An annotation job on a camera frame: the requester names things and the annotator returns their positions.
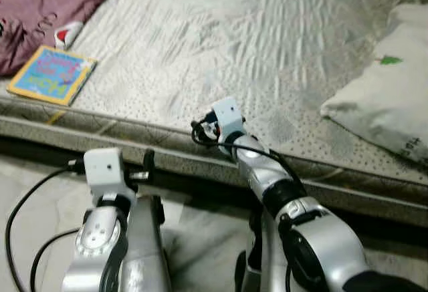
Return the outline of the colourful children's book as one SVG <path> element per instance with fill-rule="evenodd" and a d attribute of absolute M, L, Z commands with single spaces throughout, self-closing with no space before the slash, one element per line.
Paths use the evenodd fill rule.
<path fill-rule="evenodd" d="M 15 96 L 69 106 L 97 65 L 98 60 L 91 57 L 41 45 L 13 76 L 7 90 Z"/>

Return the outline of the silver robot right leg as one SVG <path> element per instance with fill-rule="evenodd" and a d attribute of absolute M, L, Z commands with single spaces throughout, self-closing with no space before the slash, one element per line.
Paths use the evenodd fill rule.
<path fill-rule="evenodd" d="M 253 236 L 235 262 L 235 292 L 294 292 L 291 269 L 275 238 L 275 222 L 262 206 L 251 210 L 248 221 Z"/>

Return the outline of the grey quilted mattress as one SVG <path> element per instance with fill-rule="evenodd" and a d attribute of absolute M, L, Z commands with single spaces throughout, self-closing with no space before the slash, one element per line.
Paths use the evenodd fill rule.
<path fill-rule="evenodd" d="M 233 96 L 245 127 L 284 156 L 324 206 L 426 226 L 428 169 L 351 134 L 319 106 L 360 75 L 391 9 L 425 0 L 107 0 L 71 53 L 97 60 L 71 106 L 12 96 L 0 136 L 73 151 L 119 146 L 140 162 L 244 187 L 191 140 L 192 121 Z"/>

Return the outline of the silver robot leg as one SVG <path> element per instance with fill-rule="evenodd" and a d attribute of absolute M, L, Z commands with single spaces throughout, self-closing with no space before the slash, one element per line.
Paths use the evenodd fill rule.
<path fill-rule="evenodd" d="M 253 236 L 235 262 L 235 292 L 294 292 L 291 269 L 275 238 L 275 222 L 262 206 L 251 210 L 248 221 Z"/>
<path fill-rule="evenodd" d="M 119 292 L 172 292 L 161 225 L 165 222 L 158 195 L 137 198 L 128 217 L 128 250 L 120 267 Z"/>

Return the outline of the silver robot left leg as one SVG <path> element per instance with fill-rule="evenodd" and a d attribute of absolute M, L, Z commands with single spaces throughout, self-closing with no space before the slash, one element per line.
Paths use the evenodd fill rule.
<path fill-rule="evenodd" d="M 128 250 L 120 267 L 119 292 L 172 292 L 161 225 L 165 222 L 158 195 L 137 198 L 128 217 Z"/>

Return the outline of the pink cartoon print blanket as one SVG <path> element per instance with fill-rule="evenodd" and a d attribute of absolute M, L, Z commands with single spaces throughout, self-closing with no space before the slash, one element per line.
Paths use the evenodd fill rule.
<path fill-rule="evenodd" d="M 0 0 L 0 76 L 13 75 L 40 47 L 67 50 L 107 0 Z"/>

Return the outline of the white pillow with green tree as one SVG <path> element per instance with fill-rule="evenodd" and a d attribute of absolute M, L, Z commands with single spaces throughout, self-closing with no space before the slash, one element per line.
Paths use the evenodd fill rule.
<path fill-rule="evenodd" d="M 402 4 L 361 75 L 321 105 L 346 130 L 407 160 L 428 159 L 428 6 Z"/>

